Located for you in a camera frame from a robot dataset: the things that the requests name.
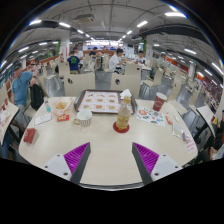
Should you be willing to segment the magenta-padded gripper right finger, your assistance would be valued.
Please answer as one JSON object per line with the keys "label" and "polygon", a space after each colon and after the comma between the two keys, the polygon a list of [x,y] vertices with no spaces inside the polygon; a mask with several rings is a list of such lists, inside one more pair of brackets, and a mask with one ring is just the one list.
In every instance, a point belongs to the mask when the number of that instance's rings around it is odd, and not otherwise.
{"label": "magenta-padded gripper right finger", "polygon": [[132,153],[144,185],[182,169],[169,155],[159,155],[138,143],[132,143]]}

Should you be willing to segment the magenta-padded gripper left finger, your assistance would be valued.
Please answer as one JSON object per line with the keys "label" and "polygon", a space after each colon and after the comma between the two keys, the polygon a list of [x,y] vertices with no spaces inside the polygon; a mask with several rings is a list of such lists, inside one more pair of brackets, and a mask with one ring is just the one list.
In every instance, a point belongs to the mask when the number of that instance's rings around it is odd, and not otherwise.
{"label": "magenta-padded gripper left finger", "polygon": [[90,143],[87,142],[64,155],[56,154],[43,169],[72,183],[80,184],[90,152]]}

